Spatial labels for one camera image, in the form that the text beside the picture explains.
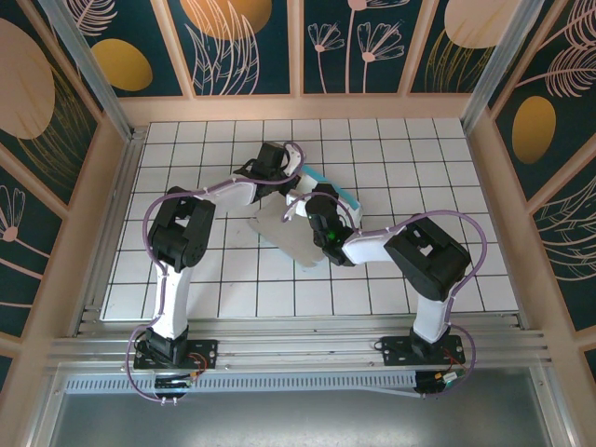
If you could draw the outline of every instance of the white tile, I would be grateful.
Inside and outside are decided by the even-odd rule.
[[[346,267],[332,264],[332,279],[366,279],[364,264]]]
[[[430,220],[460,244],[466,243],[460,220],[454,216],[434,216]]]
[[[370,279],[369,289],[373,314],[408,313],[408,298],[403,279]]]
[[[346,189],[356,187],[356,178],[354,177],[354,165],[351,164],[325,165],[325,177],[329,179],[331,182],[336,183],[340,188]]]
[[[362,212],[366,215],[393,214],[389,190],[386,188],[360,189],[358,199],[362,204]]]
[[[207,250],[203,259],[196,265],[191,282],[219,282],[222,280],[223,250]]]
[[[410,140],[382,140],[383,157],[386,163],[392,161],[413,161]]]
[[[243,166],[247,161],[259,156],[262,142],[235,142],[232,164]]]
[[[350,128],[347,119],[321,119],[323,140],[349,140]]]
[[[149,284],[145,294],[145,302],[142,305],[142,319],[153,319],[156,312],[156,284]]]
[[[226,165],[232,162],[231,142],[206,142],[203,146],[203,166]]]
[[[394,214],[416,214],[425,210],[417,188],[392,188],[391,203]]]
[[[222,249],[224,247],[225,220],[216,219],[211,224],[211,233],[209,234],[208,249]]]
[[[334,315],[370,315],[369,287],[364,279],[332,281]]]
[[[440,148],[445,161],[468,161],[472,159],[466,140],[440,139]]]
[[[378,119],[381,138],[410,138],[406,129],[406,122],[403,118]]]
[[[296,263],[296,279],[330,279],[331,268],[327,258],[320,261],[316,266],[306,268]]]
[[[294,119],[291,122],[291,138],[294,141],[320,140],[320,121],[317,119]]]
[[[401,278],[403,274],[395,263],[387,261],[366,263],[369,278]]]
[[[260,282],[257,291],[257,317],[293,317],[294,284]]]
[[[205,140],[205,122],[184,122],[178,126],[176,142],[203,142]]]
[[[444,163],[416,163],[420,186],[450,186]]]
[[[173,144],[146,144],[142,153],[141,167],[169,166]]]
[[[332,315],[330,281],[296,282],[296,316]]]
[[[387,188],[385,164],[366,163],[356,165],[358,188]]]
[[[254,317],[256,311],[256,282],[228,282],[222,284],[220,318]]]
[[[203,166],[198,173],[198,185],[207,188],[230,177],[229,166]]]
[[[259,280],[280,281],[294,279],[294,260],[280,249],[259,251]]]
[[[474,163],[471,161],[449,161],[446,163],[449,179],[453,186],[480,185]]]
[[[406,295],[408,297],[408,304],[410,305],[410,313],[415,314],[418,311],[418,292],[410,284],[410,281],[404,281],[406,284]]]
[[[273,119],[264,122],[264,140],[266,142],[288,142],[291,140],[291,121]]]
[[[237,121],[235,142],[262,142],[263,121]]]
[[[410,140],[415,161],[443,161],[439,140]]]
[[[484,307],[482,306],[481,293],[478,290],[476,280],[473,278],[457,293],[453,311],[481,312],[482,310],[484,310]]]
[[[439,138],[466,138],[459,118],[434,118]]]
[[[145,246],[142,242],[142,222],[126,222],[126,229],[124,232],[124,238],[122,239],[121,250],[144,250],[144,247]]]
[[[151,123],[147,142],[174,142],[178,123]]]
[[[254,203],[251,203],[250,205],[247,205],[245,207],[239,207],[239,208],[230,210],[227,213],[227,217],[232,218],[232,219],[234,219],[234,218],[248,219],[250,217],[254,217],[254,213],[257,212],[260,208],[261,208],[260,203],[254,202]]]
[[[437,138],[435,125],[431,118],[406,118],[408,135],[414,138]]]
[[[386,163],[385,168],[389,186],[418,186],[418,174],[414,163]]]
[[[317,141],[295,141],[301,149],[305,152],[306,155],[306,164],[310,165],[311,163],[322,163],[323,162],[323,152],[322,152],[322,144],[321,142]]]
[[[139,319],[145,299],[145,284],[115,284],[105,308],[105,319]]]
[[[132,195],[132,203],[130,204],[129,219],[143,219],[145,213],[156,199],[162,197],[162,193],[136,193]],[[154,219],[157,216],[159,207],[156,207],[151,213],[150,218]]]
[[[478,277],[478,284],[486,310],[518,310],[508,277]]]
[[[454,187],[455,203],[460,212],[488,212],[480,188],[470,186]]]
[[[188,289],[186,316],[192,318],[217,318],[220,302],[220,284],[191,284]]]
[[[121,251],[114,283],[146,283],[150,267],[151,260],[145,251]]]
[[[257,250],[226,250],[222,281],[256,281]]]
[[[354,161],[362,162],[383,162],[383,151],[379,140],[360,140],[352,142]]]
[[[469,217],[474,219],[478,224],[480,224],[482,231],[484,231],[484,235],[486,236],[486,240],[488,242],[496,242],[496,233],[494,232],[493,222],[491,221],[491,216],[488,214],[470,214]],[[468,242],[480,242],[481,237],[476,231],[471,223],[466,221],[462,221],[464,224],[464,232],[466,233],[466,239]]]
[[[169,168],[140,168],[135,193],[163,193],[168,182]]]
[[[176,143],[171,158],[172,166],[200,166],[203,156],[202,142]]]
[[[426,211],[457,211],[451,188],[422,188],[422,198],[425,200]]]
[[[225,228],[225,247],[227,249],[256,249],[259,235],[249,227],[247,219],[228,219]]]
[[[352,140],[378,140],[379,129],[376,119],[350,119],[350,135]]]
[[[323,161],[325,163],[352,163],[352,144],[350,141],[323,142]]]
[[[210,121],[207,123],[206,142],[232,142],[234,121]]]
[[[482,245],[481,244],[469,244],[468,251],[472,257],[472,264],[476,265],[481,257]],[[506,275],[507,268],[505,267],[505,261],[503,255],[499,249],[499,244],[488,244],[486,252],[486,259],[482,264],[481,269],[477,275]]]
[[[198,186],[198,167],[175,167],[169,170],[168,190],[172,186],[195,191]]]

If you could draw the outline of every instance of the dark teal panel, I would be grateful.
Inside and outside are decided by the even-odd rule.
[[[509,65],[509,68],[508,68],[507,72],[505,73],[505,75],[503,76],[503,78],[501,79],[501,82],[499,82],[498,86],[496,86],[493,96],[491,96],[491,99],[488,101],[488,106],[490,108],[493,108],[494,103],[496,102],[496,100],[499,99],[499,96],[501,96],[501,92],[503,91],[503,88],[505,88],[505,85],[507,84],[507,82],[509,82],[509,79],[511,78],[511,74],[513,73],[513,71],[515,70],[515,67],[517,66],[520,59],[522,58],[523,53],[525,53],[525,50],[528,49],[530,42],[532,42],[532,39],[534,39],[536,31],[538,31],[538,29],[540,28],[540,25],[542,25],[542,20],[544,20],[546,15],[549,13],[550,7],[552,7],[552,4],[554,3],[554,1],[555,0],[545,0],[545,2],[542,4],[542,8],[540,9],[540,14],[538,15],[538,19],[536,19],[534,26],[528,32],[528,34],[525,36],[525,39],[523,39],[523,43],[521,44],[521,47],[520,47],[517,55],[515,56],[515,58]]]
[[[0,221],[0,302],[31,305],[41,282],[35,276],[46,270],[61,219],[2,168],[0,211],[6,220]],[[20,337],[28,316],[29,308],[0,304],[0,332]]]
[[[567,20],[575,2],[569,2],[561,16],[552,27],[549,37],[555,35],[567,25]],[[593,20],[596,20],[596,11],[593,11]],[[595,46],[586,51],[592,55]],[[513,90],[508,101],[496,118],[496,125],[501,132],[505,146],[508,149],[511,162],[517,173],[521,188],[526,198],[530,199],[544,184],[582,147],[596,132],[596,87],[592,85],[582,91],[576,91],[576,96],[562,96],[552,94],[547,89],[545,77],[553,60],[571,44],[565,34],[559,34],[555,39],[538,50],[530,62],[527,70],[521,77],[521,83],[530,81]],[[535,163],[522,163],[513,152],[513,122],[522,104],[530,97],[541,97],[548,100],[556,113],[557,124],[554,137],[547,152]],[[540,129],[540,122],[533,123]]]
[[[376,42],[385,36],[386,28],[378,28],[380,24],[389,26],[398,25],[398,33],[389,36],[374,53],[380,57],[391,57],[390,59],[375,60],[369,62],[366,69],[366,93],[395,93],[400,86],[403,67],[408,57],[410,44],[412,43],[413,30],[420,12],[421,0],[413,0],[409,3],[401,0],[387,0],[385,4],[392,7],[370,8],[362,11],[355,11],[353,20],[352,9],[347,2],[334,0],[305,0],[305,93],[323,93],[321,83],[321,72],[327,93],[345,93],[345,65],[347,53],[347,40],[351,39],[350,62],[349,62],[349,91],[350,93],[362,93],[364,91],[364,68],[365,61],[362,58],[363,52],[374,49]],[[352,34],[348,35],[350,22],[352,21]],[[366,23],[370,23],[370,33],[365,33]],[[331,36],[335,42],[331,48],[317,53],[314,45],[324,43],[329,45],[330,39],[325,39],[328,28],[323,25],[333,26],[336,24],[337,31]],[[314,35],[314,42],[309,33]],[[375,44],[369,45],[367,35],[374,36],[377,31]]]
[[[534,220],[576,331],[596,325],[596,158]]]
[[[445,33],[445,9],[440,0],[430,26],[412,93],[471,93],[493,54],[494,47],[469,49],[451,42]]]
[[[149,61],[153,81],[139,91],[126,91],[114,87],[118,97],[182,96],[180,84],[171,64],[157,18],[150,0],[116,1],[115,17],[101,31],[100,36],[88,36],[89,46],[105,39],[120,39],[137,48]]]
[[[18,26],[42,49],[56,89],[54,114],[39,137],[18,139],[0,129],[0,143],[68,204],[97,122],[15,0],[3,2],[0,18]]]
[[[256,86],[252,89],[253,83],[242,84],[242,78],[232,76],[231,81],[227,81],[226,75],[214,76],[215,82],[213,90],[210,83],[204,83],[208,88],[201,89],[194,84],[196,95],[219,95],[219,94],[288,94],[290,93],[290,52],[288,49],[288,8],[286,0],[272,0],[273,7],[271,16],[263,29],[255,34],[255,40],[258,48],[259,73]],[[183,48],[184,60],[188,67],[191,78],[195,72],[196,53],[193,44],[193,37],[186,26],[190,27],[192,32],[200,37],[202,33],[188,19],[181,6],[181,0],[168,0],[169,10],[174,20],[175,30]],[[216,56],[221,54],[217,51],[217,43],[214,38],[205,34],[205,49],[209,53],[210,61],[217,65]],[[222,74],[230,70],[231,58],[224,58],[222,65]],[[241,73],[238,69],[233,70],[234,74]]]
[[[7,380],[11,363],[12,359],[10,357],[0,356],[0,391],[2,391],[4,382]]]

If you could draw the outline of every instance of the cable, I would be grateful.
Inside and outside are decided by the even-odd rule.
[[[161,270],[162,275],[163,275],[163,277],[161,279],[160,289],[159,289],[159,310],[157,311],[157,315],[151,321],[149,321],[149,323],[141,324],[141,325],[137,326],[132,331],[132,333],[130,334],[129,342],[127,343],[127,352],[126,352],[126,357],[125,357],[125,362],[124,362],[124,369],[125,369],[127,378],[129,379],[130,385],[132,386],[132,389],[134,389],[137,392],[137,394],[139,394],[142,398],[150,400],[152,402],[161,403],[162,405],[164,405],[165,403],[176,404],[176,402],[178,401],[175,398],[174,399],[167,399],[167,398],[160,399],[157,396],[151,396],[150,394],[143,392],[134,383],[134,380],[132,378],[132,373],[130,372],[130,365],[129,365],[129,363],[130,363],[130,348],[133,345],[133,342],[136,339],[137,335],[141,331],[146,331],[147,329],[151,328],[153,325],[155,325],[159,321],[159,319],[163,315],[164,305],[165,305],[165,300],[166,300],[166,284],[167,284],[166,279],[168,277],[168,270],[167,270],[166,266],[164,266],[162,263],[159,262],[159,260],[153,254],[153,251],[151,250],[151,243],[149,242],[149,234],[147,231],[151,213],[158,205],[161,205],[166,200],[170,200],[173,198],[187,198],[187,197],[191,197],[191,196],[194,196],[194,197],[204,196],[206,194],[211,194],[211,193],[217,192],[220,189],[225,188],[226,186],[233,184],[233,183],[254,183],[254,184],[275,185],[275,184],[284,184],[287,182],[291,182],[293,179],[296,178],[296,176],[300,173],[303,166],[305,165],[306,155],[305,155],[305,152],[302,150],[302,148],[295,142],[284,142],[283,145],[284,145],[284,148],[286,148],[288,145],[290,145],[298,152],[298,154],[300,154],[300,162],[298,163],[298,166],[296,166],[296,169],[292,172],[290,177],[288,177],[286,179],[283,179],[283,180],[254,180],[254,179],[247,179],[247,178],[239,179],[237,177],[232,177],[231,179],[226,180],[221,183],[218,183],[218,184],[212,186],[211,188],[203,188],[203,189],[199,189],[196,191],[184,191],[181,193],[166,194],[166,195],[158,198],[157,200],[155,200],[151,205],[149,205],[149,208],[147,209],[147,211],[142,219],[142,243],[145,247],[145,251],[149,255],[149,258],[151,259],[153,264],[155,264],[157,266],[157,268],[159,270]]]

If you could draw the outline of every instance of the flower illustration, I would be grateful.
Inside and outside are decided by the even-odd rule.
[[[366,93],[366,74],[369,63],[386,61],[403,56],[404,46],[399,45],[401,23],[387,25],[379,23],[371,34],[371,23],[366,22],[358,27],[358,41],[362,60],[364,61],[364,75],[362,77],[362,92]]]
[[[8,188],[0,185],[0,238],[5,242],[13,242],[19,234],[19,224],[25,209],[25,193],[15,188],[12,200]]]
[[[345,40],[340,39],[341,33],[337,28],[337,23],[334,23],[333,25],[325,23],[324,25],[321,25],[320,29],[316,23],[308,25],[308,35],[317,52],[320,84],[323,87],[323,93],[327,93],[325,78],[323,76],[323,67],[320,63],[320,53],[343,47],[345,45]]]
[[[347,0],[347,3],[352,10],[363,11],[366,8],[401,7],[410,3],[410,0]]]
[[[367,8],[383,9],[386,7],[402,7],[408,3],[410,3],[410,0],[347,0],[347,5],[352,9],[352,13],[350,14],[350,21],[347,28],[347,45],[345,46],[345,93],[350,92],[350,49],[352,46],[352,29],[354,27],[356,12]]]

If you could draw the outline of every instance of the black grid line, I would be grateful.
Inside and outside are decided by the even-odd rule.
[[[264,120],[259,120],[259,121],[261,121],[261,125],[262,125],[261,129],[262,129],[262,134],[263,134],[263,137],[262,138],[264,139],[264,128],[265,128],[265,124],[266,123],[265,123]],[[284,120],[284,121],[290,121],[290,132],[291,132],[291,136],[293,138],[294,137],[294,133],[295,133],[294,120]],[[319,120],[312,120],[312,121],[313,122],[312,122],[311,126],[312,125],[315,125],[315,126],[317,125],[315,123],[315,121],[318,123],[318,132],[320,132],[320,138],[319,139],[301,138],[300,140],[301,141],[304,141],[304,142],[320,142],[320,145],[321,145],[321,153],[320,153],[321,160],[320,160],[320,163],[315,163],[313,165],[313,168],[315,168],[315,169],[321,169],[323,175],[327,175],[328,174],[328,172],[326,171],[326,166],[327,165],[330,165],[330,166],[339,165],[339,164],[341,164],[341,165],[352,165],[352,171],[353,171],[353,174],[354,174],[354,183],[355,183],[354,186],[355,186],[355,188],[353,188],[353,189],[352,188],[347,188],[347,189],[348,190],[351,190],[350,194],[354,194],[358,200],[359,200],[359,196],[360,196],[360,193],[359,193],[360,190],[372,190],[372,189],[377,189],[377,190],[386,189],[387,190],[388,200],[389,200],[388,205],[390,207],[390,212],[389,213],[383,212],[384,210],[382,210],[381,208],[378,208],[377,209],[377,210],[379,210],[379,211],[377,211],[377,212],[379,212],[378,214],[376,212],[367,213],[366,210],[363,210],[363,212],[364,212],[364,214],[362,216],[363,218],[366,218],[366,217],[391,217],[391,220],[393,221],[393,224],[395,224],[395,222],[398,219],[398,217],[397,217],[398,214],[396,214],[396,210],[395,210],[396,204],[394,204],[394,197],[391,195],[391,191],[394,190],[394,189],[399,190],[401,188],[404,188],[404,189],[417,189],[418,192],[419,192],[419,195],[421,197],[423,206],[424,206],[425,210],[427,209],[427,204],[425,203],[424,196],[422,195],[422,189],[423,189],[423,187],[420,184],[420,173],[418,172],[418,166],[424,165],[426,163],[440,163],[440,161],[439,160],[435,160],[435,161],[431,161],[431,160],[429,160],[429,161],[416,161],[415,160],[414,153],[413,153],[413,148],[412,148],[412,145],[411,145],[412,138],[410,136],[410,130],[408,128],[407,121],[404,120],[404,125],[405,125],[407,136],[408,136],[407,139],[406,138],[392,138],[392,139],[387,139],[387,138],[383,139],[383,138],[381,138],[381,131],[379,129],[379,122],[378,122],[378,120],[375,121],[376,128],[377,128],[377,131],[379,133],[378,139],[374,139],[374,138],[358,138],[358,139],[354,139],[354,138],[352,138],[352,126],[351,126],[352,123],[350,123],[349,120],[346,120],[347,130],[349,132],[348,133],[348,137],[341,138],[341,139],[340,138],[324,139],[323,138],[323,132],[322,132],[323,131],[323,129],[322,129],[322,121],[320,119]],[[205,146],[205,139],[206,139],[206,134],[207,134],[208,126],[209,126],[209,123],[206,122],[206,125],[205,125],[205,127],[203,129],[203,142],[197,142],[197,144],[201,144],[201,147],[202,147],[202,152],[201,152],[201,155],[200,155],[199,164],[197,166],[195,166],[195,165],[193,165],[193,166],[191,166],[191,165],[181,165],[181,167],[183,167],[183,168],[197,168],[197,170],[198,170],[197,187],[200,185],[201,179],[204,178],[204,176],[203,176],[203,174],[204,174],[203,168],[226,168],[226,171],[227,171],[228,168],[230,170],[232,170],[232,169],[235,168],[235,166],[233,165],[233,163],[234,163],[234,154],[235,154],[235,149],[236,149],[235,146],[238,143],[236,141],[237,121],[234,121],[234,125],[232,126],[232,129],[231,129],[231,131],[232,131],[231,142],[217,142],[217,143],[228,143],[228,145],[230,145],[229,143],[231,143],[231,146],[230,146],[229,149],[227,147],[225,148],[226,151],[227,150],[230,150],[231,151],[231,153],[230,153],[230,165],[225,165],[225,164],[223,164],[223,165],[214,165],[214,164],[205,165],[204,164],[204,161],[205,161],[204,160],[204,146]],[[433,127],[434,127],[434,130],[435,130],[435,133],[436,133],[436,123],[434,123],[434,121],[433,121]],[[113,269],[113,272],[111,272],[110,281],[109,281],[108,287],[107,287],[106,305],[104,306],[104,309],[103,309],[103,315],[104,316],[106,314],[107,303],[109,302],[109,296],[112,294],[113,285],[126,285],[126,284],[144,285],[145,286],[145,296],[144,296],[144,300],[143,300],[143,303],[142,303],[141,315],[146,312],[145,309],[146,309],[146,306],[147,306],[147,298],[148,298],[149,289],[150,289],[150,287],[152,285],[155,285],[155,287],[156,287],[155,282],[151,282],[151,273],[153,271],[153,268],[150,269],[150,271],[149,271],[149,277],[147,279],[147,282],[138,282],[138,283],[136,283],[136,282],[133,282],[133,283],[118,282],[118,283],[115,283],[114,282],[114,279],[115,279],[114,275],[116,274],[117,264],[118,264],[118,261],[119,261],[120,253],[121,252],[139,251],[139,250],[134,250],[134,249],[125,249],[125,250],[123,250],[123,247],[124,247],[123,244],[124,244],[124,240],[125,240],[124,237],[125,237],[125,235],[127,233],[127,228],[129,229],[129,223],[139,222],[139,221],[142,220],[142,219],[138,219],[138,218],[136,218],[136,219],[131,219],[130,218],[130,215],[132,214],[132,201],[133,201],[133,198],[135,197],[135,195],[141,196],[142,194],[154,194],[154,195],[155,194],[163,194],[164,191],[165,191],[165,190],[164,191],[157,191],[157,190],[155,190],[154,192],[143,191],[142,193],[137,193],[136,191],[137,191],[137,188],[138,188],[139,177],[140,177],[140,174],[142,173],[142,169],[143,168],[152,168],[152,169],[162,168],[162,169],[168,169],[167,178],[166,178],[166,186],[165,186],[165,188],[167,190],[168,184],[169,184],[169,182],[171,180],[171,176],[173,174],[173,172],[172,172],[172,163],[173,163],[173,157],[174,157],[174,153],[175,153],[176,141],[178,140],[179,129],[180,129],[180,123],[178,123],[178,127],[176,128],[176,136],[174,138],[174,148],[173,148],[172,153],[171,153],[169,166],[161,166],[161,167],[160,166],[151,166],[151,167],[142,166],[142,159],[144,158],[144,155],[145,155],[145,148],[143,147],[143,152],[142,152],[142,157],[141,157],[141,161],[140,161],[140,166],[137,169],[136,177],[135,177],[135,180],[134,180],[133,194],[131,195],[131,198],[129,200],[126,219],[125,219],[125,222],[123,223],[123,229],[122,229],[122,232],[121,232],[120,239],[118,241],[118,250],[116,252],[115,262],[114,262],[114,267],[115,268]],[[443,152],[441,140],[458,140],[458,141],[461,141],[461,140],[465,140],[465,139],[462,139],[462,138],[439,138],[439,137],[436,137],[436,138],[427,138],[427,139],[438,140],[438,145],[439,145],[439,148],[441,150],[441,161],[442,161],[442,165],[445,167],[445,170],[447,171],[447,175],[448,175],[448,179],[449,179],[449,186],[447,184],[445,184],[444,186],[438,186],[438,185],[435,185],[435,186],[425,186],[425,189],[426,190],[427,189],[430,189],[431,190],[432,188],[441,189],[441,188],[450,187],[450,189],[452,191],[452,197],[454,198],[454,203],[456,205],[456,208],[459,210],[459,205],[457,204],[457,200],[455,199],[455,195],[454,195],[454,187],[453,187],[453,183],[454,182],[452,182],[452,179],[451,179],[452,174],[449,172],[449,170],[447,170],[447,164],[446,164],[447,162],[445,160],[445,154]],[[343,141],[343,142],[350,141],[351,161],[342,162],[342,163],[340,163],[340,162],[326,162],[326,160],[325,160],[325,152],[322,150],[322,144],[325,141]],[[356,148],[354,147],[354,141],[357,141],[357,142],[363,142],[363,141],[371,141],[371,142],[372,141],[375,141],[375,142],[379,142],[379,144],[381,146],[381,157],[380,157],[380,160],[378,160],[378,161],[358,162],[358,164],[359,165],[368,165],[368,164],[377,164],[378,165],[378,164],[381,164],[382,163],[384,165],[384,172],[385,172],[385,179],[386,179],[386,186],[385,187],[381,187],[381,186],[360,186],[359,185],[359,179],[357,177],[357,171],[356,171],[356,164],[357,164],[357,162],[356,162],[356,158],[355,158]],[[410,151],[411,151],[411,154],[412,154],[412,157],[413,157],[413,161],[392,161],[392,162],[387,162],[386,161],[386,153],[383,150],[383,141],[409,141],[410,142]],[[163,144],[166,144],[166,145],[168,145],[168,143],[164,143],[164,142],[160,142],[160,143],[157,143],[157,142],[156,143],[147,143],[146,145],[149,145],[149,144],[162,144],[162,145]],[[450,160],[450,162],[451,161],[466,161],[466,162],[469,162],[470,160],[469,159],[462,159],[462,160],[455,160],[454,159],[454,160]],[[391,165],[391,164],[403,164],[403,163],[411,163],[411,164],[414,163],[414,169],[415,169],[416,179],[417,179],[418,185],[417,186],[396,186],[396,187],[391,188],[389,186],[389,170],[387,168],[387,165]],[[478,186],[477,185],[471,185],[470,184],[470,185],[462,185],[461,188],[478,188]],[[489,215],[489,213],[487,213],[486,211],[483,211],[483,210],[477,210],[476,212],[470,212],[470,213],[467,213],[467,214],[470,214],[472,216],[474,214],[476,214],[476,215]],[[193,284],[201,284],[201,283],[208,283],[208,284],[209,283],[230,284],[230,283],[236,283],[236,282],[238,282],[238,281],[235,281],[235,280],[224,280],[224,259],[225,259],[225,255],[226,254],[233,255],[233,253],[234,253],[235,250],[255,250],[256,249],[257,250],[257,260],[256,260],[257,274],[256,274],[256,279],[255,280],[243,280],[243,281],[241,281],[241,282],[254,283],[255,284],[255,287],[256,287],[256,302],[255,302],[255,313],[254,313],[254,316],[256,318],[258,318],[258,315],[259,315],[259,283],[261,283],[261,282],[263,282],[263,283],[268,283],[268,282],[271,282],[271,283],[289,283],[289,282],[291,282],[292,285],[293,285],[293,315],[296,316],[297,315],[297,309],[296,309],[296,284],[299,284],[299,283],[301,283],[303,281],[317,281],[320,284],[322,284],[323,282],[328,281],[327,283],[329,284],[329,287],[330,287],[330,294],[331,294],[331,299],[332,299],[332,302],[331,302],[331,304],[332,304],[332,314],[335,315],[335,301],[334,301],[334,297],[333,297],[333,286],[332,286],[333,281],[334,280],[336,280],[336,281],[354,281],[354,280],[363,280],[365,278],[367,280],[367,288],[368,288],[368,293],[369,293],[369,309],[370,309],[370,314],[372,314],[373,313],[373,303],[372,303],[373,297],[372,297],[372,292],[371,292],[371,282],[370,282],[371,279],[377,280],[377,279],[396,279],[396,278],[398,278],[398,277],[394,277],[394,276],[387,277],[386,275],[383,275],[382,277],[379,277],[379,278],[370,278],[370,276],[369,276],[369,273],[370,272],[369,272],[369,268],[368,268],[367,265],[364,266],[365,275],[363,275],[363,278],[351,278],[349,275],[347,275],[345,278],[334,278],[333,277],[333,273],[332,273],[331,263],[328,263],[328,266],[329,266],[329,276],[327,278],[313,279],[313,278],[309,278],[308,276],[305,276],[302,279],[298,279],[297,278],[297,270],[296,270],[296,268],[298,267],[298,265],[296,265],[296,262],[294,260],[292,260],[292,274],[291,274],[291,277],[289,277],[288,279],[262,280],[261,279],[261,275],[260,275],[261,250],[268,250],[268,249],[274,250],[275,247],[263,247],[262,246],[263,245],[262,244],[263,239],[259,235],[257,237],[257,244],[256,244],[255,247],[250,246],[250,247],[241,247],[241,248],[227,248],[225,245],[226,245],[226,243],[228,243],[228,240],[229,240],[229,237],[227,237],[228,236],[227,233],[228,233],[228,230],[229,230],[229,228],[228,228],[229,222],[228,221],[230,221],[230,220],[237,220],[237,219],[244,219],[244,220],[246,220],[246,217],[236,217],[236,216],[235,217],[230,217],[228,215],[228,213],[226,213],[223,217],[216,217],[216,219],[218,221],[223,221],[223,250],[222,250],[223,253],[222,253],[222,264],[221,264],[220,280],[219,281],[217,281],[217,280],[213,280],[213,281],[192,281],[191,280],[191,283],[193,283]],[[465,241],[465,243],[467,244],[468,248],[473,247],[474,245],[480,245],[478,242],[471,242],[471,241],[468,240],[468,235],[466,234],[466,231],[464,231],[464,225],[463,225],[463,223],[461,223],[461,221],[460,221],[460,227],[461,227],[461,231],[462,231],[462,235],[463,235],[463,239],[462,240]],[[480,272],[480,274],[479,274],[479,277],[482,277],[482,278],[490,278],[490,277],[498,278],[498,277],[503,277],[503,276],[506,276],[506,274],[484,275],[482,272]],[[409,313],[411,313],[412,312],[412,306],[411,306],[411,302],[410,302],[410,297],[408,297],[405,279],[403,279],[401,277],[399,277],[399,279],[402,280],[402,285],[404,287],[404,293],[405,293],[405,297],[406,297],[407,311]],[[484,305],[484,301],[483,301],[483,298],[482,298],[482,291],[480,289],[480,284],[479,284],[479,281],[476,278],[475,278],[475,280],[476,280],[477,290],[480,293],[480,297],[481,297],[482,309],[485,310],[486,309],[486,306]],[[220,288],[219,289],[219,296],[218,296],[217,317],[219,317],[220,314],[221,314],[222,293],[223,293],[223,290],[222,290],[222,288]]]

